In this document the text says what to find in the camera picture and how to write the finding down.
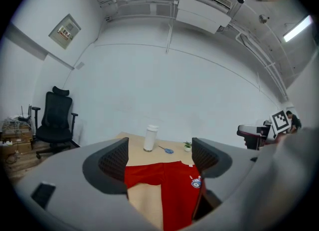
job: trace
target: router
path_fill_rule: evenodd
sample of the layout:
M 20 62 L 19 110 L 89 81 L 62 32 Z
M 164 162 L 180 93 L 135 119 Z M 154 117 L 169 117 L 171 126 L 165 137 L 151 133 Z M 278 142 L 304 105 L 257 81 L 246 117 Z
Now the router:
M 29 105 L 28 114 L 23 114 L 22 106 L 21 106 L 21 112 L 22 112 L 22 114 L 18 117 L 18 120 L 27 122 L 31 118 L 31 116 L 30 116 L 30 114 L 31 114 L 31 106 Z

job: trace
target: ceiling light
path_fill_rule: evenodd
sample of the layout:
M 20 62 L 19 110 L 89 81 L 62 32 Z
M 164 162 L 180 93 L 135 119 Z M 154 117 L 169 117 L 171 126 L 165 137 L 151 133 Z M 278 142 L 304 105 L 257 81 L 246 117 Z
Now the ceiling light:
M 301 31 L 308 27 L 312 23 L 311 16 L 308 15 L 305 19 L 303 19 L 295 28 L 284 35 L 284 39 L 286 42 L 291 40 L 294 36 L 298 35 Z

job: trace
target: beige table surface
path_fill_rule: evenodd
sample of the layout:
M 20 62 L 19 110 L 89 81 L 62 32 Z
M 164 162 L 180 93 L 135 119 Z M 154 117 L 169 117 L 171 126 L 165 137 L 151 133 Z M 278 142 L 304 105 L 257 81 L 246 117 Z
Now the beige table surface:
M 127 166 L 149 165 L 182 161 L 184 164 L 194 164 L 191 152 L 184 150 L 184 143 L 156 140 L 152 152 L 143 150 L 144 137 L 122 132 L 116 138 L 129 137 L 129 161 Z M 158 147 L 174 150 L 173 154 L 166 153 Z M 163 213 L 160 195 L 160 185 L 151 186 L 138 184 L 128 189 L 130 203 L 154 226 L 163 229 Z

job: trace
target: chair armrest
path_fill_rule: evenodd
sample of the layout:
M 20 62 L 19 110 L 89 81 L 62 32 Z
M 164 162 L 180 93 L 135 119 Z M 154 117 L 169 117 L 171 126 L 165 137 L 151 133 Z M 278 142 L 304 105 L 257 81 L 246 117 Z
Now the chair armrest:
M 39 108 L 39 107 L 32 107 L 32 109 L 33 109 L 34 112 L 35 112 L 35 115 L 34 115 L 35 131 L 37 131 L 37 130 L 38 130 L 38 110 L 40 110 L 41 108 Z
M 75 117 L 77 117 L 79 114 L 71 113 L 71 115 L 73 116 L 73 118 L 72 118 L 72 128 L 71 128 L 71 134 L 72 134 L 72 137 L 73 137 L 73 129 L 74 129 Z

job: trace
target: red cloth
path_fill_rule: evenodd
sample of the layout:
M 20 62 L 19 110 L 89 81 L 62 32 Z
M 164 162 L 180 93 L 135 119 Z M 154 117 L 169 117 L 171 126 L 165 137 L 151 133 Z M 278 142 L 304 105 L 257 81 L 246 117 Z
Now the red cloth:
M 165 231 L 175 231 L 191 224 L 201 184 L 195 165 L 179 161 L 126 167 L 125 184 L 130 188 L 138 183 L 161 185 Z

